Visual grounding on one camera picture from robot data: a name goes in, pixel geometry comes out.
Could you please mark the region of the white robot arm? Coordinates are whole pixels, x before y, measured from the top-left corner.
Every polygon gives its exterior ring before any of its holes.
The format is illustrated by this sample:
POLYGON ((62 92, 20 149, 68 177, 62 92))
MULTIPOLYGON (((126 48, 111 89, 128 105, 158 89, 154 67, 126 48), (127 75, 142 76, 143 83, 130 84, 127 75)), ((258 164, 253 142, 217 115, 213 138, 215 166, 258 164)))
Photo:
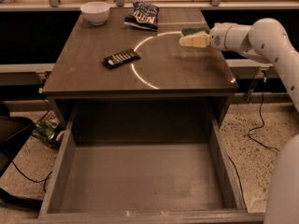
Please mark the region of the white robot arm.
MULTIPOLYGON (((217 22, 209 30, 187 28, 180 32, 179 44, 233 51, 258 63, 273 64, 299 110, 299 52, 279 21, 264 18, 252 25, 217 22)), ((278 154, 263 224, 299 224, 299 135, 290 139, 278 154)))

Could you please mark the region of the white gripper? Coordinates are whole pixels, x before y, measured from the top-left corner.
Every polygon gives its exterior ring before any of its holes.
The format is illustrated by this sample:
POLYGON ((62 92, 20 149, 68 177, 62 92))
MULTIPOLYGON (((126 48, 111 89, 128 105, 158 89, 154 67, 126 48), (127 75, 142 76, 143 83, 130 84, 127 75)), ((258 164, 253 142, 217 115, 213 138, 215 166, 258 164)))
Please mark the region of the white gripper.
POLYGON ((182 47, 193 47, 204 49, 210 44, 214 49, 229 50, 228 32, 233 27, 231 22, 216 22, 214 26, 208 30, 191 30, 189 35, 179 39, 182 47))

